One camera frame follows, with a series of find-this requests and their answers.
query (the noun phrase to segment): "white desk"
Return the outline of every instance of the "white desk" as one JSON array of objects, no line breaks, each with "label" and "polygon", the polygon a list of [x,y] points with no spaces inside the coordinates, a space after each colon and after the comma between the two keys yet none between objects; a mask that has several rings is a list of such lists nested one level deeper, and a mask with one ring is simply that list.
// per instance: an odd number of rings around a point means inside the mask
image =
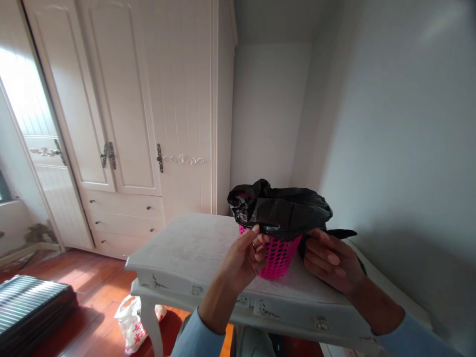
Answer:
[{"label": "white desk", "polygon": [[[218,271],[238,225],[232,217],[186,213],[132,254],[126,270],[137,271],[131,294],[142,301],[142,324],[155,356],[163,355],[155,304],[192,312]],[[368,276],[398,304],[431,328],[427,313],[386,279],[349,241]],[[348,347],[376,356],[381,347],[348,300],[311,275],[296,255],[287,274],[276,280],[257,277],[238,298],[231,322],[268,332]]]}]

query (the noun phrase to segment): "pink basket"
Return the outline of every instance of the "pink basket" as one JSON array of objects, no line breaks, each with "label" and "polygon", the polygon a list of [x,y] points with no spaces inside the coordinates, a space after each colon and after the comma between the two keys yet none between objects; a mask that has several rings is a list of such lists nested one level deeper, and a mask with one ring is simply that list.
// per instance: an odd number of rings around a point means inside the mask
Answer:
[{"label": "pink basket", "polygon": [[[239,226],[239,234],[242,235],[246,231],[246,227]],[[286,274],[291,261],[296,253],[302,235],[291,242],[281,242],[276,238],[270,237],[269,243],[265,243],[268,248],[266,258],[266,267],[259,272],[259,276],[265,279],[276,279]]]}]

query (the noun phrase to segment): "window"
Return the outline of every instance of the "window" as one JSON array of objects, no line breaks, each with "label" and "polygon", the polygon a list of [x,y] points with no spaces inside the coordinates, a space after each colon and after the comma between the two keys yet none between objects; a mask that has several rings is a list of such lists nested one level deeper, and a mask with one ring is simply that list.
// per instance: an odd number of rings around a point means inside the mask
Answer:
[{"label": "window", "polygon": [[10,191],[6,185],[3,172],[0,170],[0,203],[11,201]]}]

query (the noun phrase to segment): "person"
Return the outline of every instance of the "person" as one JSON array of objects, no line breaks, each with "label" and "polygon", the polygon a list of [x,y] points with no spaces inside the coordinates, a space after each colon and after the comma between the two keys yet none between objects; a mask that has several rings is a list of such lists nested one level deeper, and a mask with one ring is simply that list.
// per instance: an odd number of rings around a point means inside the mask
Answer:
[{"label": "person", "polygon": [[[373,283],[362,271],[352,248],[319,229],[308,234],[305,267],[345,294],[388,354],[394,357],[460,356]],[[178,338],[173,357],[220,355],[237,297],[266,266],[267,250],[263,244],[269,239],[259,234],[256,225],[234,241],[202,304]],[[253,341],[237,356],[274,356],[266,333],[253,328],[247,332],[241,334],[238,344],[246,345],[247,339]]]}]

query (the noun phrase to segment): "black folded object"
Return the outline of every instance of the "black folded object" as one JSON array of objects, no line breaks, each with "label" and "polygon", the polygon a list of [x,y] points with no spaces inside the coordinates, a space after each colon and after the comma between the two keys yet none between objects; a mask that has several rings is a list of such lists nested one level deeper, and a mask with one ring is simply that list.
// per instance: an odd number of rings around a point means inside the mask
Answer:
[{"label": "black folded object", "polygon": [[332,217],[324,197],[307,188],[271,188],[265,179],[253,185],[238,185],[228,195],[228,203],[238,224],[292,241],[322,227]]},{"label": "black folded object", "polygon": [[0,285],[0,355],[29,356],[76,309],[70,285],[17,275]]}]

